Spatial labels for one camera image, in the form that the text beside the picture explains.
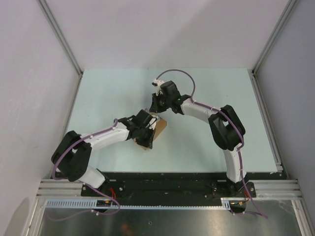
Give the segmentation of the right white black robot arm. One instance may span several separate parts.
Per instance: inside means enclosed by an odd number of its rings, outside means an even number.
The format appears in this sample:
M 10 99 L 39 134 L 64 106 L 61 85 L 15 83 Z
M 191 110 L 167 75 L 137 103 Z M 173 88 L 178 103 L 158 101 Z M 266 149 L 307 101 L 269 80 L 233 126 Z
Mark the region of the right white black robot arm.
M 171 109 L 176 114 L 191 116 L 208 123 L 215 143 L 224 153 L 226 175 L 230 180 L 227 192 L 232 197 L 243 194 L 246 172 L 243 170 L 240 149 L 244 146 L 246 131 L 233 107 L 226 105 L 216 109 L 193 101 L 191 96 L 181 95 L 173 81 L 155 79 L 152 85 L 157 91 L 152 94 L 149 111 L 157 114 Z

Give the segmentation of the brown cardboard express box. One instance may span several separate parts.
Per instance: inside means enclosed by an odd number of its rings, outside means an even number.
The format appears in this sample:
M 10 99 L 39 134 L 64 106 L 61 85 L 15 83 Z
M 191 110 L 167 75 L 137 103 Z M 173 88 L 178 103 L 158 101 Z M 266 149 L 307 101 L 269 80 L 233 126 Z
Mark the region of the brown cardboard express box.
M 148 123 L 148 125 L 154 125 L 156 128 L 156 133 L 154 136 L 154 140 L 162 133 L 162 131 L 165 129 L 165 127 L 167 126 L 167 122 L 161 118 L 160 116 L 158 116 L 156 113 L 151 113 L 149 112 L 149 114 L 153 117 L 151 119 L 151 121 Z

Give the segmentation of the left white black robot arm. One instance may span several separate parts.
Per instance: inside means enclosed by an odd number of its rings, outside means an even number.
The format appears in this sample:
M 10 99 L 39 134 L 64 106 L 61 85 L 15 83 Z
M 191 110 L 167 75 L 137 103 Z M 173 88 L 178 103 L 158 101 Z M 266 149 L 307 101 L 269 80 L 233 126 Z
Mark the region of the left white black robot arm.
M 107 128 L 89 134 L 69 131 L 51 157 L 54 164 L 52 178 L 80 181 L 91 186 L 97 196 L 108 193 L 107 178 L 89 165 L 91 154 L 118 142 L 134 140 L 136 144 L 151 149 L 159 116 L 140 110 L 137 115 L 114 119 Z

